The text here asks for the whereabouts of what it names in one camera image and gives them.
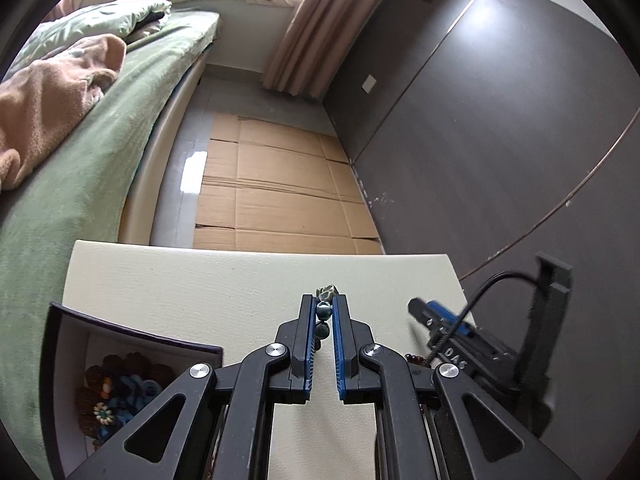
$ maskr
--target box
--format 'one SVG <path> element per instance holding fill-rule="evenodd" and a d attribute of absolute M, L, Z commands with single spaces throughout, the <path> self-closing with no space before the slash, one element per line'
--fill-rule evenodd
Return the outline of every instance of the box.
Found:
<path fill-rule="evenodd" d="M 139 332 L 52 303 L 40 360 L 40 418 L 52 474 L 68 476 L 94 452 L 82 434 L 75 406 L 76 389 L 86 386 L 84 372 L 108 354 L 140 352 L 154 364 L 169 365 L 180 376 L 192 365 L 222 366 L 223 349 Z"/>
<path fill-rule="evenodd" d="M 381 254 L 337 137 L 217 114 L 195 249 Z"/>

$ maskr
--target pink blanket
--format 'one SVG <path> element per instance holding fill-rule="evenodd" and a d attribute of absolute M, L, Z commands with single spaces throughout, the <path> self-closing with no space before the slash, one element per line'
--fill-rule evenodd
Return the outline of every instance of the pink blanket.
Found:
<path fill-rule="evenodd" d="M 45 160 L 117 79 L 126 45 L 113 34 L 82 38 L 0 84 L 0 189 Z"/>

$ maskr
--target triangular cutout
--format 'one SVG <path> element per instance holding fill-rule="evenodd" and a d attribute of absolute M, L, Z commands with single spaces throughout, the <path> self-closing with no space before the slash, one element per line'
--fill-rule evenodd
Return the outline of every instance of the triangular cutout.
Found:
<path fill-rule="evenodd" d="M 124 443 L 124 449 L 149 460 L 149 462 L 160 462 L 169 443 L 169 438 L 174 432 L 175 423 L 180 417 L 185 400 L 183 395 L 173 396 L 136 433 L 127 439 Z"/>
<path fill-rule="evenodd" d="M 489 462 L 522 451 L 522 442 L 482 402 L 466 394 L 462 397 L 482 452 Z"/>

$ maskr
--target green bead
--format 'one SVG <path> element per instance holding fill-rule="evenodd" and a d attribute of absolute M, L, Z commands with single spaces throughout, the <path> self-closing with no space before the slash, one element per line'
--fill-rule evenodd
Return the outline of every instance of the green bead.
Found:
<path fill-rule="evenodd" d="M 326 321 L 329 319 L 333 311 L 334 308 L 326 301 L 321 301 L 318 303 L 318 306 L 316 306 L 316 316 L 318 316 L 320 321 Z"/>
<path fill-rule="evenodd" d="M 329 325 L 324 321 L 318 321 L 314 330 L 314 336 L 318 339 L 327 339 L 329 337 L 330 330 Z"/>

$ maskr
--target round metal pivot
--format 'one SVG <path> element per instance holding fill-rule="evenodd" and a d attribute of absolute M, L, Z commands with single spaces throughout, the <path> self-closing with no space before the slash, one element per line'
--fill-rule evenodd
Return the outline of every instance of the round metal pivot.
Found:
<path fill-rule="evenodd" d="M 287 347 L 282 343 L 271 343 L 270 345 L 267 345 L 267 348 L 265 348 L 264 351 L 271 357 L 277 357 L 284 354 L 284 352 L 287 351 Z"/>
<path fill-rule="evenodd" d="M 376 355 L 382 354 L 382 345 L 379 345 L 378 343 L 366 345 L 362 351 L 369 357 L 375 357 Z"/>
<path fill-rule="evenodd" d="M 327 339 L 331 331 L 329 330 L 329 325 L 324 321 L 318 321 L 316 323 L 316 328 L 314 329 L 314 337 L 318 339 Z"/>
<path fill-rule="evenodd" d="M 199 363 L 197 365 L 193 365 L 189 370 L 189 375 L 195 379 L 201 379 L 209 375 L 210 368 L 209 365 L 204 363 Z"/>
<path fill-rule="evenodd" d="M 460 373 L 460 370 L 458 370 L 458 367 L 451 363 L 444 363 L 443 365 L 440 366 L 440 368 L 438 368 L 438 371 L 440 372 L 441 376 L 448 377 L 449 379 L 453 377 L 457 377 L 458 374 Z"/>
<path fill-rule="evenodd" d="M 334 308 L 330 303 L 321 301 L 320 303 L 318 303 L 318 306 L 316 306 L 316 316 L 318 316 L 318 319 L 320 321 L 326 321 L 331 317 L 333 310 Z"/>

